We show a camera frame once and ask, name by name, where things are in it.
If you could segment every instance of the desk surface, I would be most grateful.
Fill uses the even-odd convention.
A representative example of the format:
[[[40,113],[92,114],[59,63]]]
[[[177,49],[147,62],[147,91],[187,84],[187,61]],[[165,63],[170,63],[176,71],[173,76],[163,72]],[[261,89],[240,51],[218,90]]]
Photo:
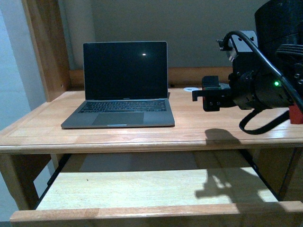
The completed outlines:
[[[61,123],[84,101],[84,91],[69,91],[44,103],[0,132],[0,154],[93,153],[302,147],[303,125],[289,121],[262,135],[248,135],[239,122],[251,111],[238,107],[204,112],[202,99],[169,89],[175,127],[63,130]],[[286,109],[266,110],[247,129],[273,120]]]
[[[149,159],[163,158],[162,152],[147,154]],[[175,159],[176,152],[170,154],[165,162]],[[101,160],[108,155],[73,154],[37,210],[277,202],[237,150],[193,152],[195,168],[180,169],[184,164],[176,162],[169,171],[161,166],[157,171],[146,171],[148,166],[157,166],[156,162],[145,163],[141,171],[126,172],[116,172],[119,162],[115,161],[111,161],[112,172],[102,171],[102,164],[94,166],[91,156]],[[125,162],[140,165],[135,159],[131,156]]]

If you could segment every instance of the black cable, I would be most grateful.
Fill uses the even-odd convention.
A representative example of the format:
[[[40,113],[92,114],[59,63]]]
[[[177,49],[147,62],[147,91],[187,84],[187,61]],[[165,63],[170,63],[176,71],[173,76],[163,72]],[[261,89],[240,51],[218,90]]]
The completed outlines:
[[[275,54],[286,63],[294,65],[303,62],[303,45],[282,44]]]
[[[243,132],[246,132],[247,134],[250,135],[259,135],[263,134],[265,132],[268,132],[269,130],[272,130],[274,127],[278,126],[279,124],[287,121],[289,119],[289,111],[287,110],[284,114],[278,116],[276,119],[272,120],[270,123],[262,126],[261,128],[254,129],[254,130],[246,130],[245,126],[246,124],[257,114],[262,112],[262,110],[253,110],[250,114],[248,114],[239,124],[240,129]]]
[[[228,45],[228,41],[232,35],[236,35],[241,38],[247,46],[260,58],[261,62],[270,69],[270,71],[279,79],[282,83],[286,91],[289,93],[291,98],[296,102],[300,111],[303,113],[303,100],[299,93],[295,90],[292,84],[288,81],[288,79],[281,73],[258,49],[258,47],[241,31],[231,31],[226,34],[223,39],[223,51],[229,50],[230,46]]]

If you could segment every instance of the laptop screen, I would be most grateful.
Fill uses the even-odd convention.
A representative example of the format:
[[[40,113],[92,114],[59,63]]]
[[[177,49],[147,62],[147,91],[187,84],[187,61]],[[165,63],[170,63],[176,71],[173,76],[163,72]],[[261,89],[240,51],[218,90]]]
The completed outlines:
[[[166,42],[85,43],[87,100],[168,97]]]

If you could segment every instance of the laptop trackpad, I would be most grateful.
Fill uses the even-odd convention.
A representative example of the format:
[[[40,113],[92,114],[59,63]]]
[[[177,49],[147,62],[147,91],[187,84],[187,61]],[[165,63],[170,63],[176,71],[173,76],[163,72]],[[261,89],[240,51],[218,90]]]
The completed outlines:
[[[100,113],[93,125],[126,126],[142,124],[144,113]]]

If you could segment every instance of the red component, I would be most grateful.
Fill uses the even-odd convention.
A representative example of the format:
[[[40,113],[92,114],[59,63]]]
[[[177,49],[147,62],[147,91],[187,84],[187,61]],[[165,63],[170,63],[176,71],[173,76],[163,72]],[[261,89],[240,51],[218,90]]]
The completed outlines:
[[[296,104],[289,106],[289,119],[291,124],[303,124],[303,113]]]

